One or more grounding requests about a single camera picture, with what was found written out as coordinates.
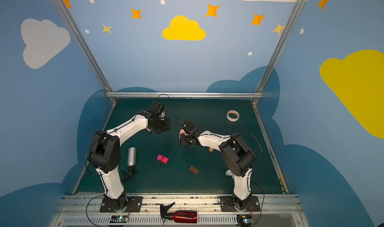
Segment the light blue mug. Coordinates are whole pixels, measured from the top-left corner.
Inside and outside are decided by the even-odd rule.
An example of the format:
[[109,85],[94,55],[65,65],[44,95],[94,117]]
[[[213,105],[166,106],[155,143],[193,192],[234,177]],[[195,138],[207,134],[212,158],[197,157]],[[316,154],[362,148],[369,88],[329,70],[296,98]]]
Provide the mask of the light blue mug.
[[227,170],[226,171],[226,176],[230,176],[231,177],[231,176],[233,176],[233,173],[230,170]]

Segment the aluminium corner post left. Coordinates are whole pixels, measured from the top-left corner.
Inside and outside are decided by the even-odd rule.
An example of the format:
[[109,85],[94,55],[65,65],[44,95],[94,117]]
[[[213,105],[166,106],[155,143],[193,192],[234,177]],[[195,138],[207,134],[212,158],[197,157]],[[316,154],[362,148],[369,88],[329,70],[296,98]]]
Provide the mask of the aluminium corner post left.
[[80,49],[82,50],[83,54],[85,55],[86,59],[88,60],[91,68],[93,69],[94,73],[96,74],[98,80],[100,81],[102,87],[108,92],[112,92],[112,88],[110,84],[107,81],[107,78],[105,74],[103,73],[101,67],[99,66],[96,58],[94,57],[91,49],[89,48],[83,34],[81,33],[81,30],[79,26],[77,25],[75,19],[73,18],[72,14],[70,13],[70,9],[66,6],[64,0],[52,0],[57,7],[59,13],[61,14],[62,18],[64,19],[65,23],[67,24],[68,28],[70,29],[72,35],[74,36],[75,40],[77,41]]

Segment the white tape roll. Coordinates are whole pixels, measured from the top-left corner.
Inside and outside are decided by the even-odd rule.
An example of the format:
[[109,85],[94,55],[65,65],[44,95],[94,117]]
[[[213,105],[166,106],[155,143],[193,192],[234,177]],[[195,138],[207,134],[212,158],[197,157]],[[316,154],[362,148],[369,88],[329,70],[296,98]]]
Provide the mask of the white tape roll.
[[240,114],[235,110],[229,110],[226,115],[227,119],[231,122],[236,122],[240,118]]

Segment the left controller board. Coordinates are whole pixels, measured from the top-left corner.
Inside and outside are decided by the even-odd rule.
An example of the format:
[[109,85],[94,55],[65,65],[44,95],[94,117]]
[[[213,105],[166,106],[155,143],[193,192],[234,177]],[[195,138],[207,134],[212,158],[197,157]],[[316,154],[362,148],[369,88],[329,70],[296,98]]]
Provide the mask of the left controller board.
[[125,224],[129,221],[128,216],[112,216],[110,218],[110,224]]

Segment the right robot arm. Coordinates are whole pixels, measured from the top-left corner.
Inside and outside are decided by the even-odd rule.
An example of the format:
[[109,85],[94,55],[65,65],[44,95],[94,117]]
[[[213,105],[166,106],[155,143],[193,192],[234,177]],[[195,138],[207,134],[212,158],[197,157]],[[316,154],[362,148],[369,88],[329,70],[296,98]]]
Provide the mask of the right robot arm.
[[239,211],[249,205],[252,198],[251,175],[256,160],[254,152],[239,134],[220,135],[208,130],[196,133],[181,130],[182,146],[204,146],[219,151],[234,180],[233,203]]

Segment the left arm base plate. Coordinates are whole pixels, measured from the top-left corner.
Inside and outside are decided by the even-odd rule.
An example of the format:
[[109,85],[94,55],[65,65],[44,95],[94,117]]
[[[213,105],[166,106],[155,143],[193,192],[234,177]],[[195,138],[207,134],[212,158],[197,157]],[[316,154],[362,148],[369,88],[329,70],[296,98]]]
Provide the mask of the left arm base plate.
[[142,206],[142,197],[122,196],[118,199],[104,197],[100,213],[138,213]]

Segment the aluminium corner post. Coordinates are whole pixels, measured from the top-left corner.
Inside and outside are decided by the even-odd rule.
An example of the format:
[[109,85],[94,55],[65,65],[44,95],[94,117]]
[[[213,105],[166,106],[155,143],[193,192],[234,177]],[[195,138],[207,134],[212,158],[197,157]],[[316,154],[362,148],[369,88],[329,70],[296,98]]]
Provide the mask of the aluminium corner post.
[[261,80],[258,84],[258,87],[256,89],[256,93],[260,94],[261,97],[255,97],[252,99],[252,105],[256,107],[257,101],[263,97],[263,91],[264,88],[279,60],[279,57],[284,49],[284,46],[300,16],[300,13],[302,12],[302,9],[306,3],[306,0],[296,0],[293,8],[288,16],[288,19],[286,21],[285,28],[283,29],[283,32],[280,34],[280,37],[278,39],[277,45],[273,51],[273,54],[270,58],[270,61],[261,77]]
[[72,14],[70,13],[70,9],[66,6],[64,0],[52,0],[57,7],[59,13],[61,14],[62,18],[64,19],[65,23],[67,24],[68,28],[70,29],[72,35],[74,36],[75,40],[77,41],[80,49],[82,50],[83,54],[85,55],[86,59],[88,60],[91,68],[93,69],[94,73],[96,74],[98,80],[100,81],[102,87],[108,92],[112,92],[112,88],[110,84],[107,81],[107,78],[105,74],[103,73],[101,67],[99,66],[96,58],[94,57],[91,49],[89,48],[83,34],[81,33],[81,30],[79,26],[77,25],[75,19],[73,18]]

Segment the right controller board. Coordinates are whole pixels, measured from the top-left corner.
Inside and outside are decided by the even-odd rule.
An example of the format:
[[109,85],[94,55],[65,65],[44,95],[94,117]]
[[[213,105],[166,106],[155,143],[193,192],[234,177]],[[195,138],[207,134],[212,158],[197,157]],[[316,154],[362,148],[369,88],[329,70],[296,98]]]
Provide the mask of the right controller board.
[[250,227],[253,224],[253,218],[251,215],[237,215],[236,221],[237,227]]

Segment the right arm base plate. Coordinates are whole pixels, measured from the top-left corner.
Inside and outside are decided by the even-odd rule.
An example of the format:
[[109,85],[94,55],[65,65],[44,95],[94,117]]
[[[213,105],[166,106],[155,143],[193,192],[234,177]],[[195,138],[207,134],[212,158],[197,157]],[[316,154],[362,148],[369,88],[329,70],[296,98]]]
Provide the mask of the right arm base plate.
[[261,202],[257,196],[250,195],[245,200],[234,196],[220,196],[218,198],[222,212],[260,212]]

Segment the controller board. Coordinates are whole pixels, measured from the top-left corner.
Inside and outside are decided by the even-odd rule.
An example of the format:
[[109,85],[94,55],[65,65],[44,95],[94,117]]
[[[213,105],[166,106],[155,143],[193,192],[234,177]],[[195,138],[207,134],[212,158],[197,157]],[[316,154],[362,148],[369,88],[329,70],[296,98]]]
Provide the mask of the controller board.
[[125,224],[129,221],[128,216],[112,216],[110,218],[110,224]]
[[253,218],[251,215],[237,215],[236,221],[237,227],[250,227],[253,224]]

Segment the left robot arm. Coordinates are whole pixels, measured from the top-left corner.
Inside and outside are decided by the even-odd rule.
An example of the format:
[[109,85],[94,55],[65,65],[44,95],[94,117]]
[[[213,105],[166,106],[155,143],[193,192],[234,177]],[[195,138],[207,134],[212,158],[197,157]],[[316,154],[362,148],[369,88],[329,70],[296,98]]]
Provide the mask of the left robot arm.
[[119,174],[121,146],[129,138],[146,128],[155,133],[168,131],[170,130],[170,120],[163,110],[140,111],[117,127],[95,132],[87,154],[87,161],[96,169],[104,187],[101,213],[123,213],[130,210]]

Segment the silver metal can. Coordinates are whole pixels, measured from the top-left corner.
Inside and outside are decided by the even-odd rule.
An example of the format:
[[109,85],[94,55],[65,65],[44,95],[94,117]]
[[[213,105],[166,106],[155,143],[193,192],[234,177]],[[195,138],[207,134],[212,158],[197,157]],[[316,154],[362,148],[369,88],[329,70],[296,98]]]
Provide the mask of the silver metal can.
[[130,147],[128,150],[128,167],[136,166],[137,161],[137,149],[135,147]]

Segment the brown wood block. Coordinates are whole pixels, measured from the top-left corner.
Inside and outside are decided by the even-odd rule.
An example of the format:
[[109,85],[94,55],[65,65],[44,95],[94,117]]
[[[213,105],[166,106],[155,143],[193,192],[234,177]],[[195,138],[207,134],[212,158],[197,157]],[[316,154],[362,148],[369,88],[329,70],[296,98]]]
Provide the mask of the brown wood block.
[[199,169],[197,169],[195,166],[193,166],[193,165],[191,165],[190,167],[189,167],[189,170],[194,174],[194,175],[198,175],[199,173],[200,173],[200,170]]

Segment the red spray bottle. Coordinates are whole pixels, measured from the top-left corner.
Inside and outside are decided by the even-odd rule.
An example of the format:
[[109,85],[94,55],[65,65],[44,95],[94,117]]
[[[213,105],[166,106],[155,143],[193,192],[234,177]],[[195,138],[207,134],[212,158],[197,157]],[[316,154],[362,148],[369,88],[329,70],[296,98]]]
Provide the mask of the red spray bottle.
[[160,205],[160,215],[163,221],[163,224],[166,220],[173,221],[175,223],[182,224],[196,224],[198,222],[198,213],[196,211],[176,211],[169,213],[168,210],[175,205],[175,202],[169,205]]

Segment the black spray nozzle on table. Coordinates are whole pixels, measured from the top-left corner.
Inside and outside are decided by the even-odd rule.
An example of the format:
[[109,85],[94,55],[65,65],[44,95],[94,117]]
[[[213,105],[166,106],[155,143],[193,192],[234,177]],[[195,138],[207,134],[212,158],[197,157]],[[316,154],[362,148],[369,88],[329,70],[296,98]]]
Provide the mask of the black spray nozzle on table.
[[127,172],[121,171],[121,173],[122,173],[121,182],[124,183],[124,182],[130,180],[136,174],[135,167],[134,166],[129,166],[129,169],[128,169]]

